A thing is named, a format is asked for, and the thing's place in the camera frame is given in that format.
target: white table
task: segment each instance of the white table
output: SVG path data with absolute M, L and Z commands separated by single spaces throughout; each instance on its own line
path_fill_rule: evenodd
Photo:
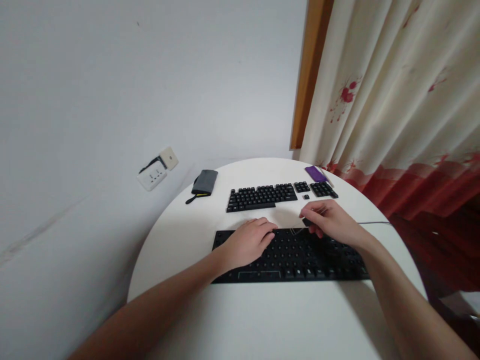
M 280 228 L 303 227 L 300 209 L 309 201 L 226 213 L 231 189 L 306 181 L 309 164 L 281 159 L 243 160 L 217 169 L 213 194 L 189 205 L 192 186 L 165 209 L 148 235 L 128 291 L 131 301 L 194 264 L 212 250 L 215 231 L 267 217 Z M 359 191 L 328 174 L 337 202 L 357 222 L 387 221 Z M 312 191 L 310 200 L 317 200 Z M 363 225 L 391 252 L 420 293 L 419 272 L 395 229 Z M 371 281 L 313 281 L 210 285 L 160 341 L 150 359 L 396 359 Z

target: keyboard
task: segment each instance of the keyboard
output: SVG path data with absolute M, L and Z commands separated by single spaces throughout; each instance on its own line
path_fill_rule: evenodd
M 370 276 L 360 254 L 329 236 L 318 238 L 306 227 L 273 231 L 275 238 L 261 257 L 233 269 L 213 281 L 264 283 L 298 281 L 367 280 Z M 213 249 L 222 245 L 233 230 L 217 231 Z
M 298 200 L 292 183 L 254 187 L 243 187 L 230 191 L 227 213 L 245 210 L 275 208 L 275 203 Z
M 310 191 L 310 188 L 307 185 L 306 181 L 296 182 L 294 185 L 297 193 L 304 193 Z
M 314 182 L 311 183 L 310 186 L 318 198 L 323 196 L 331 196 L 332 199 L 337 199 L 339 197 L 332 187 L 326 182 Z

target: right hand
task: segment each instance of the right hand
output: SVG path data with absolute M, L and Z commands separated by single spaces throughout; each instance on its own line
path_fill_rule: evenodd
M 324 211 L 320 215 L 318 212 L 321 209 Z M 311 201 L 303 207 L 299 217 L 305 217 L 315 224 L 309 226 L 308 230 L 310 234 L 316 233 L 319 238 L 325 233 L 341 243 L 355 247 L 372 237 L 334 200 Z

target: forearm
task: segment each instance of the forearm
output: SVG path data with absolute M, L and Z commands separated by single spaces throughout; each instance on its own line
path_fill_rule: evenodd
M 373 236 L 356 249 L 403 359 L 477 359 Z
M 219 254 L 210 253 L 120 309 L 70 359 L 131 359 L 146 354 L 188 301 L 226 270 Z

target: wall switch plate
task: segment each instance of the wall switch plate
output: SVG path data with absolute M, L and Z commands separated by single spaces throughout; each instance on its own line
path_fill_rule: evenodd
M 179 160 L 175 156 L 174 151 L 170 146 L 160 153 L 160 157 L 169 170 L 172 170 L 179 163 Z
M 162 166 L 162 163 L 157 161 L 139 173 L 136 179 L 145 190 L 152 191 L 166 177 L 167 171 Z

